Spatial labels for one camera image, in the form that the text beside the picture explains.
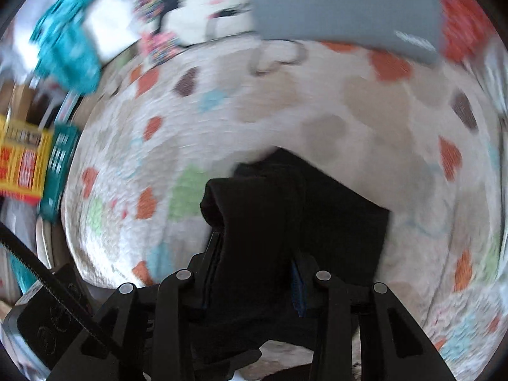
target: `white quilt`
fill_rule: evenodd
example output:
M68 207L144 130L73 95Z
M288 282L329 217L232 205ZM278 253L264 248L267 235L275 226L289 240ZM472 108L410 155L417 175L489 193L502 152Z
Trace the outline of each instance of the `white quilt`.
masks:
M256 37L201 45L143 75L139 64L104 85L70 169L64 226L86 281L149 285L185 267L208 235L206 181L284 147L392 211L379 280L458 380L478 375L508 320L498 119L471 76ZM261 378L266 362L269 352L244 375Z

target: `bedspread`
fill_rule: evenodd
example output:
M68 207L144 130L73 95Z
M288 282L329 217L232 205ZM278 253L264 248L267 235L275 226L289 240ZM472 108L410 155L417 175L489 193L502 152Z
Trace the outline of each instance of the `bedspread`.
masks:
M86 281L150 285L185 267L209 233L206 181L283 147L392 211L379 280L457 379L476 377L508 321L499 124L473 77L448 63L254 36L200 45L144 74L140 64L109 79L70 169L63 223ZM273 370L263 351L246 378ZM356 336L356 372L359 351Z

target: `brown heart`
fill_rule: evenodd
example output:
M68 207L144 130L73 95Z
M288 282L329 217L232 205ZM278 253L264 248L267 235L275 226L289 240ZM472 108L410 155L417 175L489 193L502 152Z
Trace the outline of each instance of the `brown heart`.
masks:
M474 118L471 103L464 92L460 91L455 94L451 108L470 132L478 132L478 123Z
M173 90L181 97L187 97L194 93L196 88L196 77L199 67L193 67L187 70L185 74L178 80Z
M371 51L369 61L376 71L376 78L380 82L395 82L402 78L409 79L412 74L410 63L391 53Z

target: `gray cloth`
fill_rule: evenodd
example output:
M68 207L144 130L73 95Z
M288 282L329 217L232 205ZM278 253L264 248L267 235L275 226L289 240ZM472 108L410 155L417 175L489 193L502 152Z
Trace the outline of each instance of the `gray cloth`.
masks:
M252 0L264 39L355 43L433 63L441 40L440 0Z

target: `heart pattern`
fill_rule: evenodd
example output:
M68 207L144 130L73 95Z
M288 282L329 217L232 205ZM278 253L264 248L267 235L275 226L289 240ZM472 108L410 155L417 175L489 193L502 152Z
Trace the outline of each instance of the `heart pattern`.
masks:
M148 268L146 267L146 261L139 261L138 264L133 267L132 273L146 286L152 286L155 284L152 277L150 276Z
M434 177L422 156L379 136L370 138L359 164L354 190L395 213L418 207L434 187Z
M481 274L478 274L478 278L483 282L491 284L497 277L499 267L499 254L501 252L501 239L499 238L499 232L493 234L488 241L489 251L482 262Z
M98 175L98 170L95 168L86 168L81 175L85 188L83 189L83 197L88 199L92 192L93 184L95 183Z
M90 206L88 207L88 212L86 214L86 223L90 227L90 230L96 235L102 235L102 215L103 215L104 205L101 199L98 197L93 197L90 200Z
M136 173L136 188L144 191L150 188L154 199L160 202L168 193L173 174L177 167L177 160L181 149L177 137L169 137L155 146L151 152L143 158L143 163ZM154 173L164 176L157 177L154 181Z
M145 131L143 133L143 140L145 142L149 141L155 134L155 132L160 129L160 127L162 126L162 121L163 119L161 116L152 117L148 121L148 124L146 125Z
M410 63L393 54L373 50L369 53L369 62L380 82L396 82L411 77Z
M157 83L159 78L159 69L154 67L147 71L144 75L138 78L138 90L136 91L136 98L150 90Z
M199 204L203 198L208 173L194 165L187 166L175 182L169 202L168 218L172 220L197 216Z
M101 241L104 243L102 248L107 259L114 263L118 261L121 255L120 234L123 223L120 221L118 214L114 210L106 210L107 206L103 206L103 233Z
M320 43L337 53L349 53L358 49L358 46L354 44L344 44L335 42L320 42Z
M496 332L497 327L499 326L499 322L501 321L501 315L497 314L494 319L491 320L489 327L487 328L487 332L489 334L493 334Z
M443 348L443 345L446 343L446 338L441 338L439 341L437 341L434 346L439 351L441 348Z
M253 49L225 54L217 60L215 86L227 96L233 96L249 75L245 66L252 57Z
M443 164L444 176L448 181L454 181L455 175L462 167L462 155L460 150L452 142L439 136L439 149L441 151L441 163Z
M156 212L156 207L157 201L153 197L152 188L148 187L139 195L136 219L150 219Z
M338 155L337 141L346 135L347 124L337 115L326 114L302 124L310 156L320 164L328 163Z
M455 285L454 292L460 292L467 288L473 275L473 267L471 265L471 253L466 249L457 261L455 269Z
M146 267L152 279L159 283L175 271L171 246L166 242L159 243L146 258Z
M343 96L352 115L394 146L410 147L410 97L401 84L380 84L360 76L344 79Z
M135 67L130 72L129 83L132 84L141 77L141 66Z
M173 90L181 97L187 97L193 94L196 88L196 77L198 71L199 67L193 67L187 70Z
M254 123L280 111L296 107L302 101L295 80L286 70L256 78L249 92L237 96L236 118Z
M451 108L470 132L478 132L478 123L474 118L471 103L464 92L460 91L455 94Z
M201 113L216 109L227 97L221 90L214 89L203 94L198 109Z
M450 96L450 82L441 67L431 68L412 64L412 77L408 81L411 93L425 106L440 109Z

